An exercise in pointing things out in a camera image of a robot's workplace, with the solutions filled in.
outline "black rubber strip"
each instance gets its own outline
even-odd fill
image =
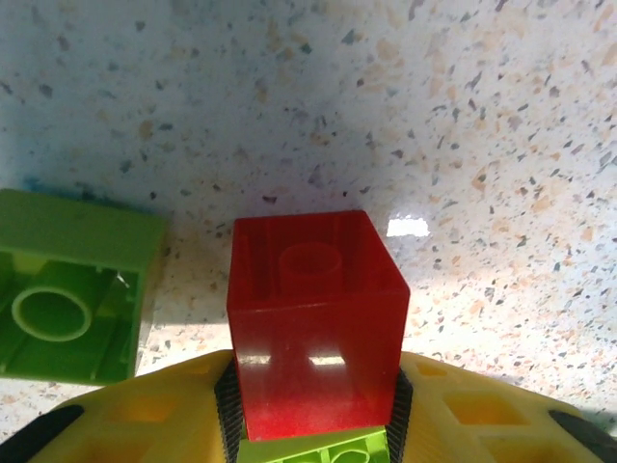
[[[83,414],[81,405],[68,405],[41,415],[0,445],[0,463],[27,463]]]
[[[593,452],[603,463],[617,463],[617,441],[592,422],[558,410],[549,415],[572,437]]]
[[[236,463],[244,427],[244,414],[242,413],[240,384],[233,360],[229,362],[225,372],[214,386],[214,394],[223,435],[225,459],[227,463]]]
[[[414,387],[401,369],[396,378],[392,416],[389,424],[386,425],[390,463],[402,463],[403,461],[413,397]]]

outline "square hole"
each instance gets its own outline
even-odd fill
[[[121,400],[108,416],[112,422],[164,422],[177,408],[175,395],[143,395]]]
[[[447,372],[441,368],[433,367],[431,364],[416,362],[416,368],[422,376],[446,376]]]
[[[527,424],[507,400],[488,392],[448,394],[445,404],[461,424]]]
[[[496,463],[575,463],[558,443],[533,438],[495,437],[482,443]]]
[[[68,463],[139,463],[149,447],[144,442],[89,442]]]

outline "red lego brick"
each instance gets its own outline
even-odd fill
[[[388,423],[409,296],[363,211],[237,220],[228,317],[249,439]]]

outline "green lego brick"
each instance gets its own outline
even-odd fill
[[[166,228],[143,213],[0,190],[0,376],[134,376]]]
[[[383,426],[276,441],[240,441],[237,463],[389,463]]]

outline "terrazzo surface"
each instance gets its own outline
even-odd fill
[[[404,349],[615,433],[616,10],[5,1],[0,186],[171,219],[141,373],[230,347],[235,217],[362,208],[412,288]],[[0,440],[86,390],[0,380]]]

